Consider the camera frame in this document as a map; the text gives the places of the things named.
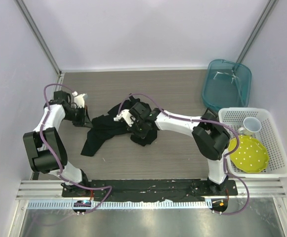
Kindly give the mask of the black t-shirt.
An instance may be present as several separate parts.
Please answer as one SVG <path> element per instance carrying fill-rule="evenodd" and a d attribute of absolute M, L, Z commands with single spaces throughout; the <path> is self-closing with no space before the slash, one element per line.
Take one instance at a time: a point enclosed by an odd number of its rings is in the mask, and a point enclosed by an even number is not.
<path fill-rule="evenodd" d="M 124 102 L 122 110 L 130 109 L 137 102 L 141 102 L 141 100 L 130 96 L 130 98 Z M 112 139 L 114 136 L 130 133 L 127 129 L 126 122 L 114 121 L 120 105 L 120 103 L 115 105 L 106 115 L 101 115 L 92 119 L 93 128 L 87 133 L 86 142 L 81 151 L 82 156 L 93 157 L 105 141 Z M 132 142 L 144 147 L 146 145 L 151 145 L 152 142 L 157 139 L 157 136 L 158 133 L 156 130 L 150 130 L 144 139 L 141 139 L 136 135 L 131 135 L 130 139 Z"/>

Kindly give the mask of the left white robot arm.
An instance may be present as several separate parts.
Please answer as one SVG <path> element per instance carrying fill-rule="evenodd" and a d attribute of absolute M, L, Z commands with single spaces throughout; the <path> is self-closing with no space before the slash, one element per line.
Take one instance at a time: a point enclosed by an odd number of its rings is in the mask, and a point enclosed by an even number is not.
<path fill-rule="evenodd" d="M 38 126 L 23 135 L 23 142 L 32 171 L 50 174 L 61 179 L 65 192 L 85 197 L 90 193 L 87 175 L 68 161 L 68 155 L 58 129 L 63 120 L 75 127 L 91 128 L 85 101 L 87 94 L 54 92 L 53 99 L 44 105 Z"/>

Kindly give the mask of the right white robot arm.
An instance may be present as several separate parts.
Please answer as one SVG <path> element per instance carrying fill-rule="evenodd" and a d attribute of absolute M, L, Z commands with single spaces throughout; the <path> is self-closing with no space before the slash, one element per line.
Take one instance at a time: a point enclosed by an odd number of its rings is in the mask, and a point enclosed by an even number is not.
<path fill-rule="evenodd" d="M 229 145 L 230 135 L 214 116 L 209 113 L 200 117 L 177 115 L 158 108 L 151 110 L 137 102 L 129 110 L 123 110 L 121 117 L 134 137 L 141 140 L 158 131 L 172 131 L 192 137 L 207 159 L 209 191 L 219 195 L 226 190 L 228 177 L 222 155 Z"/>

